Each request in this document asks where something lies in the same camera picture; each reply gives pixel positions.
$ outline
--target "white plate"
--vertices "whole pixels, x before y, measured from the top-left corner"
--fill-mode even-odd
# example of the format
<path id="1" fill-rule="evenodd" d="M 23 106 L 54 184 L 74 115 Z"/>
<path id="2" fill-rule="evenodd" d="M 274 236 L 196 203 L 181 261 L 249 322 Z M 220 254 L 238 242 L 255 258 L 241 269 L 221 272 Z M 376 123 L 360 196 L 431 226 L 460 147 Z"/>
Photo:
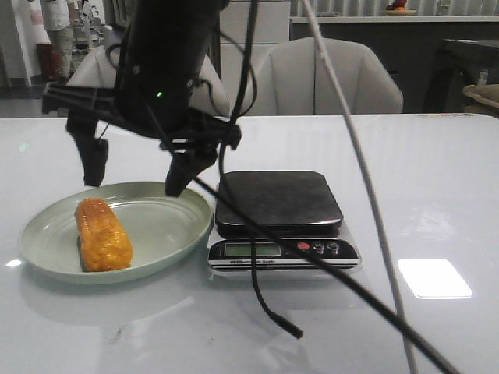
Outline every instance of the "white plate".
<path id="1" fill-rule="evenodd" d="M 165 196 L 160 182 L 107 185 L 63 199 L 40 212 L 24 229 L 20 251 L 50 277 L 77 284 L 110 284 L 145 277 L 207 247 L 212 210 L 196 192 Z M 132 266 L 98 273 L 81 270 L 74 212 L 87 197 L 106 199 L 133 244 Z"/>
<path id="2" fill-rule="evenodd" d="M 415 10 L 385 10 L 385 14 L 388 16 L 414 16 L 416 14 Z"/>

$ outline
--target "white table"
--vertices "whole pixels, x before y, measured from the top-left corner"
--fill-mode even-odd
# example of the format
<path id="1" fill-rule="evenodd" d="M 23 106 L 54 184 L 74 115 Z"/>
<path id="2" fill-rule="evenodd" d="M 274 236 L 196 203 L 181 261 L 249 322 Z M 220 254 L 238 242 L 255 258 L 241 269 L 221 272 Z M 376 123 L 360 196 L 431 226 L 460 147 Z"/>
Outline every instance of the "white table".
<path id="1" fill-rule="evenodd" d="M 416 298 L 397 272 L 409 322 L 463 372 L 496 372 L 499 122 L 418 115 L 355 120 L 394 261 L 448 259 L 472 289 L 466 299 Z M 394 308 L 342 119 L 240 124 L 243 138 L 226 157 L 227 171 L 322 173 L 363 257 L 354 278 Z M 105 286 L 65 284 L 24 262 L 7 266 L 19 259 L 17 240 L 34 214 L 87 189 L 64 125 L 59 118 L 0 121 L 0 372 L 409 372 L 398 333 L 334 280 L 261 281 L 271 308 L 303 328 L 296 340 L 264 315 L 249 282 L 211 277 L 205 252 L 153 276 Z M 105 138 L 104 184 L 164 180 L 169 157 L 157 141 L 115 128 Z M 201 177 L 212 186 L 218 180 L 215 168 Z M 213 234 L 210 243 L 217 239 Z M 416 364 L 419 372 L 437 372 L 419 354 Z"/>

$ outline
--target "digital kitchen scale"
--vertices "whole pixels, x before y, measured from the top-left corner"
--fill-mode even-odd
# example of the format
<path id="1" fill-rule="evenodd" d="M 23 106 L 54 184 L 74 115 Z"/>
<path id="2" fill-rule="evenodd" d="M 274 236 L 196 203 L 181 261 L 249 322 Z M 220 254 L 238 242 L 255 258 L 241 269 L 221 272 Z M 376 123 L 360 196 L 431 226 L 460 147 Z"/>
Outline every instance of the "digital kitchen scale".
<path id="1" fill-rule="evenodd" d="M 226 175 L 238 208 L 295 249 L 318 256 L 343 270 L 361 262 L 342 212 L 323 175 L 314 171 L 233 171 Z M 228 198 L 223 184 L 219 193 Z M 215 210 L 217 231 L 226 240 L 213 244 L 208 266 L 213 274 L 250 277 L 250 233 L 223 203 Z M 331 279 L 324 271 L 262 235 L 256 238 L 259 276 Z"/>

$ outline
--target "person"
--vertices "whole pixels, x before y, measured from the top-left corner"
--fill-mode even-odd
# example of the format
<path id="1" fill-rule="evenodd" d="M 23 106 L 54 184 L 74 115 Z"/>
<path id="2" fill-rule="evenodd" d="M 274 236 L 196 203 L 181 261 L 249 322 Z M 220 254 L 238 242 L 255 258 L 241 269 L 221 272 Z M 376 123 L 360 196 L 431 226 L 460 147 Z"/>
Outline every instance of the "person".
<path id="1" fill-rule="evenodd" d="M 76 0 L 40 0 L 40 6 L 44 28 L 59 56 L 59 82 L 66 83 L 73 57 L 73 23 L 78 18 Z"/>

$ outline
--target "yellow corn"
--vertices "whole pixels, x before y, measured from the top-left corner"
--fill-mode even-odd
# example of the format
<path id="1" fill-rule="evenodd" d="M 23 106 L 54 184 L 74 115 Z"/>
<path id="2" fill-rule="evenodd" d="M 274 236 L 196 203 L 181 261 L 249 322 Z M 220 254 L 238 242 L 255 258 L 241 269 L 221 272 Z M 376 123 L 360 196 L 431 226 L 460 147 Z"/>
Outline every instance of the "yellow corn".
<path id="1" fill-rule="evenodd" d="M 132 242 L 103 199 L 85 199 L 75 211 L 85 271 L 124 269 L 132 261 Z"/>

